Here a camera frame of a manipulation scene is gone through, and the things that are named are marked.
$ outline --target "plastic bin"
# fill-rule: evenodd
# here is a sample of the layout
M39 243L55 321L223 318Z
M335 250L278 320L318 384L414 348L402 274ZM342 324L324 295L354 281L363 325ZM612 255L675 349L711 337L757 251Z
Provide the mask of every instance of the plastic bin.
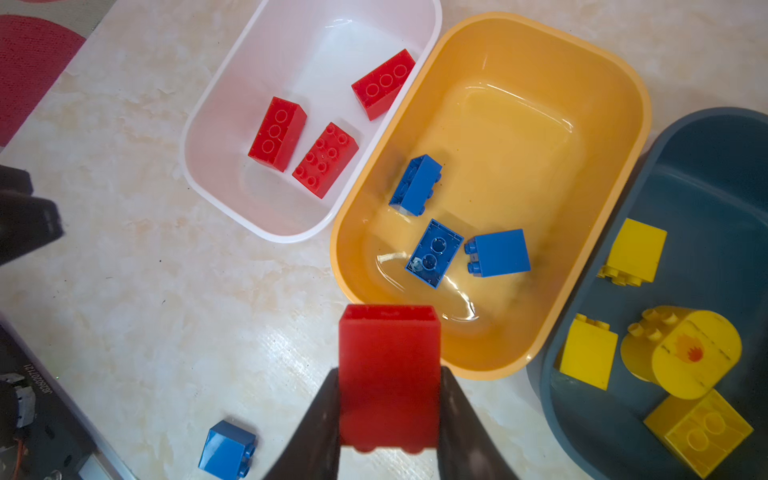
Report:
M189 184L273 242L306 240L335 217L442 26L439 0L264 0L190 116L180 163ZM352 84L407 48L416 60L388 114L369 121ZM306 125L285 172L248 158L273 96ZM291 176L329 122L359 151L320 200Z
M667 393L632 376L618 349L606 392L553 365L576 313L610 323L621 341L646 308L712 310L738 329L743 344L741 360L715 389L755 431L707 478L765 478L768 117L713 108L682 118L656 140L625 195L562 321L528 366L549 426L598 480L698 478L643 424ZM656 279L640 287L596 278L627 216L667 231Z
M517 15L456 25L334 223L339 285L357 303L435 306L442 360L459 376L516 372L544 344L649 126L643 82L619 58ZM389 200L423 154L442 179L425 214L401 215ZM474 277L462 250L433 290L405 269L433 218L466 239L522 228L533 270Z

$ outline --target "cable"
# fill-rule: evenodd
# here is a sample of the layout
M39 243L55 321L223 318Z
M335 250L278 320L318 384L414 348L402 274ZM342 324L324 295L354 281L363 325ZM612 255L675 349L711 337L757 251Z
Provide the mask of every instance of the cable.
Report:
M18 452L16 452L16 468L13 471L13 480L18 480L18 473L22 470L22 452L24 451L24 442L21 439L17 439L16 442Z

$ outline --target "yellow cylindrical lego brick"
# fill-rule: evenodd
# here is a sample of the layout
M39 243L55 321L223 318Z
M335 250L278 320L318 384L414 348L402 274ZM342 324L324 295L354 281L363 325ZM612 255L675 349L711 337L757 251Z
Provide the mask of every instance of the yellow cylindrical lego brick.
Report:
M658 306L627 331L621 342L627 369L681 399L707 394L741 357L739 333L707 310Z

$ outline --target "dark blue plastic bin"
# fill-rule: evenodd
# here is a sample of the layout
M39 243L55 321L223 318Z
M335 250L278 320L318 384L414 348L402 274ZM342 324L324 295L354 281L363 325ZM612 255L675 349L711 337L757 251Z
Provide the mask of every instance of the dark blue plastic bin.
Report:
M667 231L656 280L596 276L625 218ZM608 390L553 368L576 313L624 337L643 310L713 310L739 330L743 354L716 390L755 428L708 477L768 478L768 117L740 108L686 116L656 140L614 211L567 309L528 366L554 436L598 480L699 478L643 424L667 393L614 357Z

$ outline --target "white plastic bin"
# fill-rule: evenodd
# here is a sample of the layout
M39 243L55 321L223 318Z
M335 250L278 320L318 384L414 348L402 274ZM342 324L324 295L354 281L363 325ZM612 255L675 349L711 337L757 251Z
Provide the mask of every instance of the white plastic bin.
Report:
M180 162L190 185L267 240L310 238L341 208L441 25L439 0L264 0L184 127ZM389 112L369 121L352 83L404 48L416 65ZM307 114L283 173L248 157L272 96ZM291 174L331 121L360 149L320 200Z

